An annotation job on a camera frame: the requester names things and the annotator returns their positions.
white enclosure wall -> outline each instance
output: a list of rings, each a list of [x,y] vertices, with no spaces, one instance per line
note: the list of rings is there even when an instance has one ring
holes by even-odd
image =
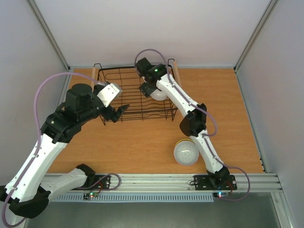
[[[130,65],[139,51],[155,48],[182,67],[229,68],[268,2],[36,0],[70,66]]]
[[[25,0],[0,1],[0,43],[0,185],[5,185],[36,142],[33,99],[38,86],[65,69]],[[54,111],[62,83],[63,78],[55,79],[41,92],[41,122]]]
[[[278,1],[241,65],[249,113],[268,171],[277,172],[304,227],[304,1]]]

metal frame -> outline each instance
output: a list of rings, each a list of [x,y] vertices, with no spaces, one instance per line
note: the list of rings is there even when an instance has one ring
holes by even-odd
[[[84,193],[73,192],[61,195],[52,202],[78,202],[78,203],[147,203],[147,202],[213,202],[212,193],[192,192],[192,193],[111,193],[103,192],[97,197],[84,199]]]
[[[244,58],[246,57],[247,53],[249,52],[250,48],[252,47],[254,41],[256,40],[258,34],[260,33],[261,29],[263,28],[263,26],[265,25],[267,19],[269,18],[271,12],[273,11],[273,9],[275,8],[276,4],[277,4],[278,0],[270,0],[269,4],[267,5],[260,21],[258,22],[257,26],[255,27],[255,30],[253,31],[249,41],[247,42],[240,58],[237,61],[236,66],[234,67],[235,70],[238,70],[239,67],[241,66]]]
[[[43,19],[42,14],[40,13],[40,10],[37,6],[37,4],[35,3],[34,0],[27,0],[30,8],[32,9],[34,15],[37,18],[37,21],[39,22],[39,24],[41,25],[43,31],[45,32],[47,38],[49,39],[51,45],[53,46],[55,52],[57,53],[58,57],[60,58],[63,66],[65,67],[65,69],[68,71],[70,69],[70,67],[67,64],[66,59],[64,58],[55,38],[53,37],[50,29],[48,28],[48,25],[46,24],[45,20]]]
[[[128,67],[134,63],[129,63],[129,64],[111,64],[111,65],[103,65],[104,68],[112,68],[112,67]],[[77,65],[77,66],[70,66],[70,68],[82,68],[82,69],[92,69],[92,66],[88,65]],[[210,66],[200,66],[200,65],[193,65],[193,66],[188,66],[188,65],[180,65],[179,68],[182,69],[233,69],[234,65],[227,65],[227,66],[216,66],[216,65],[210,65]]]
[[[62,174],[46,174],[42,181],[55,179]],[[120,187],[112,193],[189,193],[198,192],[195,186],[189,185],[193,181],[193,176],[198,174],[119,174],[122,179]],[[234,193],[246,192],[248,181],[244,174],[235,173],[238,189]],[[279,178],[276,173],[256,173],[249,174],[251,190],[250,192],[283,192]],[[118,184],[118,179],[111,178],[111,187]],[[71,192],[88,192],[87,190],[77,190]],[[218,190],[204,190],[203,192],[213,193]]]
[[[290,213],[285,195],[283,192],[272,192],[272,200],[274,202],[276,214],[279,218],[281,227],[295,228],[295,223]]]

wooden table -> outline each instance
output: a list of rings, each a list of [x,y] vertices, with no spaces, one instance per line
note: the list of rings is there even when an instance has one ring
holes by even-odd
[[[91,76],[91,69],[74,72]],[[232,69],[179,69],[182,88],[198,103],[204,103],[218,123],[211,138],[220,158],[248,173],[262,173],[248,116]],[[90,83],[73,77],[75,83]],[[186,138],[179,129],[182,116],[136,120],[103,125],[97,118],[85,124],[58,155],[50,173],[67,173],[85,163],[97,173],[205,173],[202,157],[192,166],[178,164],[173,156],[175,143]],[[207,119],[210,133],[214,126]]]

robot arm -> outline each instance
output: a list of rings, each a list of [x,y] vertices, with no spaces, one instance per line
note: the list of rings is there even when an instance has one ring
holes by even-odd
[[[225,182],[230,173],[227,167],[215,159],[217,158],[221,162],[208,137],[206,114],[197,109],[198,107],[207,111],[206,106],[204,104],[200,105],[192,100],[175,82],[172,75],[167,74],[165,65],[159,64],[152,66],[146,58],[143,58],[139,60],[135,66],[139,75],[145,80],[140,90],[146,96],[149,96],[156,89],[159,89],[165,93],[180,110],[184,117],[180,123],[180,129],[196,144],[205,161],[210,183],[217,189]]]
[[[120,93],[120,87],[113,83],[95,85],[93,92],[86,84],[76,84],[67,91],[66,101],[47,117],[41,127],[38,154],[35,155],[36,143],[17,175],[6,186],[0,186],[1,201],[14,189],[9,199],[9,208],[14,214],[34,218],[58,195],[93,184],[95,172],[84,164],[54,180],[41,180],[58,154],[81,131],[82,125],[100,115],[106,120],[118,121],[129,106],[121,106],[117,111],[110,106]],[[21,182],[14,188],[22,175]]]

wire basket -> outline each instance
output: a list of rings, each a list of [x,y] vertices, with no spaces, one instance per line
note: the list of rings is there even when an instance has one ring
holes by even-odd
[[[177,110],[175,104],[169,98],[164,101],[156,101],[152,97],[145,97],[139,90],[144,80],[138,76],[133,66],[103,69],[101,64],[95,65],[100,65],[98,81],[117,83],[123,90],[120,97],[111,102],[111,106],[117,110],[122,105],[130,105],[121,116],[121,122],[160,118],[174,120]],[[174,77],[172,66],[168,65],[168,67]],[[103,117],[101,120],[105,125],[107,121]]]

